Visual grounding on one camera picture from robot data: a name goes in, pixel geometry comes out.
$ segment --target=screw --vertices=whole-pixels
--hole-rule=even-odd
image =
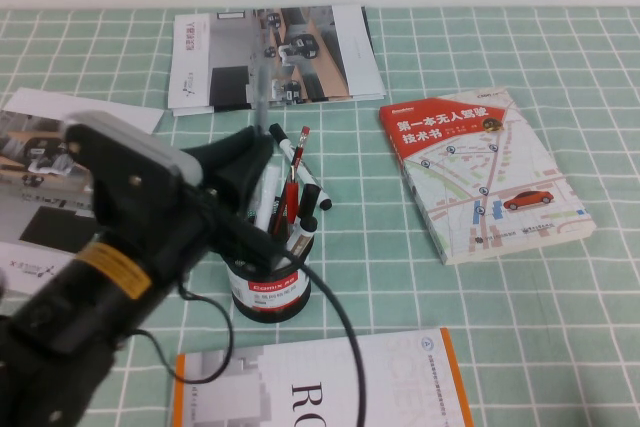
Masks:
[[[129,177],[129,183],[134,187],[140,187],[142,185],[142,178],[139,175],[132,175]]]
[[[54,424],[58,422],[61,418],[62,418],[61,410],[56,410],[55,412],[51,412],[51,415],[49,416],[49,423]]]

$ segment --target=magazine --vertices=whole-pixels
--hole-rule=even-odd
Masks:
[[[264,64],[273,103],[385,95],[361,7],[239,10],[176,16],[169,108],[174,115],[251,108]]]
[[[91,175],[64,143],[67,115],[101,110],[152,133],[162,111],[20,89],[0,110],[0,270],[34,293],[93,237]]]

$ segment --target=pen cap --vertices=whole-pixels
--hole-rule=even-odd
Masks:
[[[318,219],[315,217],[304,217],[300,221],[300,227],[302,230],[312,234],[318,229]]]
[[[269,132],[271,132],[271,135],[274,139],[276,139],[276,142],[278,144],[283,140],[288,139],[287,134],[284,133],[284,130],[282,130],[282,127],[280,127],[280,124],[278,123],[271,124],[271,127],[269,127]]]
[[[320,192],[322,192],[322,189],[317,185],[306,184],[304,186],[302,197],[300,198],[300,206],[298,207],[298,217],[300,219],[313,215]]]

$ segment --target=pen holder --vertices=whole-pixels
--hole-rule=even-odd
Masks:
[[[274,240],[282,245],[287,241],[287,222],[282,222]],[[300,256],[304,261],[313,240]],[[234,304],[245,317],[264,324],[284,322],[300,312],[309,301],[309,277],[292,264],[265,273],[255,265],[223,257],[231,284]]]

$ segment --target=book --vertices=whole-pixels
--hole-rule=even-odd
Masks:
[[[274,104],[385,95],[361,7],[238,10],[176,16],[169,108],[251,108],[259,68],[269,71]]]
[[[367,386],[367,427],[471,427],[447,329],[358,336]],[[222,352],[182,354],[177,372],[211,375]],[[173,427],[356,425],[358,388],[346,338],[237,349],[203,385],[175,383]]]
[[[0,110],[0,270],[26,294],[56,276],[96,233],[91,175],[60,134],[67,115],[109,112],[152,133],[162,111],[31,89]]]
[[[389,105],[380,120],[445,264],[595,230],[506,89]]]

